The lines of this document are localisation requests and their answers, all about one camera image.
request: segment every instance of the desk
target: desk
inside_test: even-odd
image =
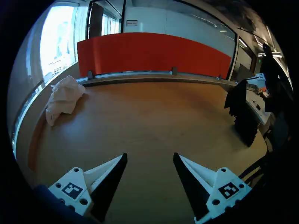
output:
[[[265,102],[262,99],[262,97],[260,97],[253,91],[247,90],[246,103],[250,106],[250,108],[255,113],[257,120],[260,121],[263,125],[265,125],[271,113],[265,111]]]

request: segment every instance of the building outside window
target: building outside window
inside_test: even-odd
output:
[[[45,20],[40,40],[40,61],[44,82],[76,61],[74,23],[78,4],[54,6]]]

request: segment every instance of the sign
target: sign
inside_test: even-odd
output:
[[[126,26],[128,27],[136,27],[137,26],[137,20],[127,20]]]

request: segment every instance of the red room divider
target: red room divider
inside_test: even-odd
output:
[[[231,57],[207,45],[154,33],[121,33],[78,42],[82,77],[124,71],[187,72],[226,78]]]

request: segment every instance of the crumpled fabric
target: crumpled fabric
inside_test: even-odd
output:
[[[51,87],[53,88],[47,103],[46,120],[50,126],[53,126],[61,113],[72,114],[77,100],[85,92],[85,87],[79,85],[70,75]]]

